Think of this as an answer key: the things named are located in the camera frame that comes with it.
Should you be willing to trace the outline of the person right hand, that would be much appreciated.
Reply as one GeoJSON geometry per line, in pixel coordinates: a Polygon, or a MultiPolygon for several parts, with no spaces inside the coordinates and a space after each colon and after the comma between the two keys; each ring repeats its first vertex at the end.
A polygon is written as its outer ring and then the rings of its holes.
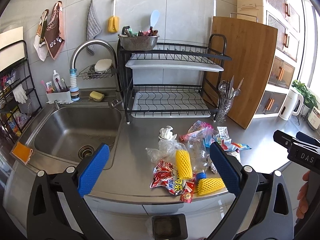
{"type": "Polygon", "coordinates": [[[309,176],[310,176],[310,171],[306,172],[303,175],[302,180],[305,182],[305,184],[300,188],[300,191],[297,196],[297,200],[299,201],[299,204],[296,211],[296,216],[298,219],[304,218],[304,215],[306,214],[309,207],[308,201],[306,199],[306,194],[309,187],[309,184],[308,184],[309,176]]]}

